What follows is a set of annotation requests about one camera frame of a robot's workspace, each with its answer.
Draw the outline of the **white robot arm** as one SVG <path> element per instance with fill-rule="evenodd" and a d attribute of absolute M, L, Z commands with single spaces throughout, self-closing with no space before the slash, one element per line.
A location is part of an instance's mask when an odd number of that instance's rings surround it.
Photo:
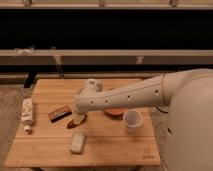
<path fill-rule="evenodd" d="M 78 114 L 157 106 L 169 108 L 165 171 L 213 171 L 213 69 L 163 74 L 107 91 L 88 79 L 74 101 Z"/>

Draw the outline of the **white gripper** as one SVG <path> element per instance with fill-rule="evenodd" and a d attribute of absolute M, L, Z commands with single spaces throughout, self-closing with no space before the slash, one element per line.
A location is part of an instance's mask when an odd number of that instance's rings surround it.
<path fill-rule="evenodd" d="M 97 79 L 87 79 L 80 90 L 80 94 L 91 94 L 102 91 L 102 83 Z"/>

